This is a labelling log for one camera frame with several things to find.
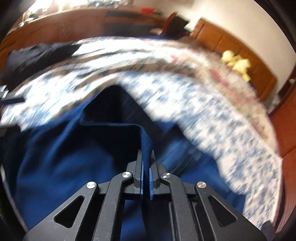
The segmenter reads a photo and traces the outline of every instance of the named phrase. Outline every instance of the yellow stuffed toy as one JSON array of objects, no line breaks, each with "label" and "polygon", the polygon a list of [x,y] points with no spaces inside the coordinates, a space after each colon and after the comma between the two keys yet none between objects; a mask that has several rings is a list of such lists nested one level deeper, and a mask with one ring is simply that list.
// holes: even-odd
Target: yellow stuffed toy
[{"label": "yellow stuffed toy", "polygon": [[243,59],[240,55],[237,55],[237,56],[233,56],[232,57],[232,60],[227,64],[228,67],[232,68],[233,66],[236,65],[236,63],[238,61],[240,61],[241,59]]},{"label": "yellow stuffed toy", "polygon": [[249,82],[250,76],[247,74],[248,68],[251,67],[250,60],[243,59],[240,55],[235,56],[231,50],[226,50],[221,57],[221,61],[227,64],[228,67],[232,68],[233,71],[239,73],[242,78]]},{"label": "yellow stuffed toy", "polygon": [[234,56],[234,52],[232,52],[231,50],[226,50],[221,57],[221,61],[225,64],[228,64],[229,62],[232,61],[232,58]]}]

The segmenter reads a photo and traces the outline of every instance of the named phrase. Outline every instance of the metal screw head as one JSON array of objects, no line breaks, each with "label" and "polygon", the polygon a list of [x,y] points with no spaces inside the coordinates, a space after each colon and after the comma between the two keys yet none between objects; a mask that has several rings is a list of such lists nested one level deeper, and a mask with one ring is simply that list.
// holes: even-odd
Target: metal screw head
[{"label": "metal screw head", "polygon": [[198,182],[198,183],[197,183],[197,186],[198,186],[199,188],[205,188],[205,187],[207,186],[207,184],[206,184],[205,182]]},{"label": "metal screw head", "polygon": [[164,172],[163,174],[161,174],[161,176],[162,176],[164,179],[168,179],[168,178],[170,178],[170,173],[168,173],[168,172]]},{"label": "metal screw head", "polygon": [[95,182],[88,182],[88,183],[86,184],[86,187],[89,188],[89,189],[92,189],[92,188],[94,188],[95,186],[96,186],[96,183],[95,183]]},{"label": "metal screw head", "polygon": [[128,178],[128,177],[131,176],[131,173],[130,173],[130,172],[123,172],[121,175],[122,175],[122,177],[124,177],[124,178]]}]

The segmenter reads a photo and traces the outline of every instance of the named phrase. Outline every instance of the red object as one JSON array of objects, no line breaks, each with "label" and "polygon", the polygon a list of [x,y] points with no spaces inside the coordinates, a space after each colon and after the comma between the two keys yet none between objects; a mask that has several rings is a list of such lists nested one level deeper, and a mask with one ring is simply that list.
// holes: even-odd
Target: red object
[{"label": "red object", "polygon": [[155,8],[147,8],[147,7],[141,8],[142,13],[153,14],[154,11],[155,11]]}]

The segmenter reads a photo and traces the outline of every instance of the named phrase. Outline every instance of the blue cloth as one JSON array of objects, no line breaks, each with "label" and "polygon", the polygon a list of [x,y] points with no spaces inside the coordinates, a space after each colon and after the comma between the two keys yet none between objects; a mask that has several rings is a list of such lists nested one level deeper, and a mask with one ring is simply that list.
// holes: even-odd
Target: blue cloth
[{"label": "blue cloth", "polygon": [[[239,212],[243,210],[245,196],[231,192],[211,156],[196,149],[176,124],[151,121],[116,85],[60,119],[12,139],[3,152],[3,166],[12,197],[29,229],[88,181],[107,182],[125,171],[127,164],[136,160],[138,149],[142,149],[144,169],[142,211],[139,202],[126,202],[128,215],[124,216],[121,240],[159,240],[170,231],[168,216],[160,215],[168,211],[167,204],[150,201],[152,150],[170,173],[192,184],[205,181]],[[2,147],[8,143],[8,139],[1,141]]]}]

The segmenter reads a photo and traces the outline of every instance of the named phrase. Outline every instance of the wooden bed frame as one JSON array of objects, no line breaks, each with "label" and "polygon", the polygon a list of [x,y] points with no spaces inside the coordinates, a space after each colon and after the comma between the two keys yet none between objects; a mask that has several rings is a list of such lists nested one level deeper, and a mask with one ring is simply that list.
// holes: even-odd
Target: wooden bed frame
[{"label": "wooden bed frame", "polygon": [[202,18],[198,21],[190,37],[211,51],[222,54],[226,50],[232,50],[235,54],[248,58],[252,65],[248,74],[252,84],[256,87],[257,96],[261,101],[268,98],[275,87],[276,78],[264,62],[244,43]]},{"label": "wooden bed frame", "polygon": [[141,35],[162,28],[166,18],[131,9],[97,8],[66,10],[50,14],[10,32],[0,44],[0,71],[8,53],[38,43],[77,41],[98,36]]}]

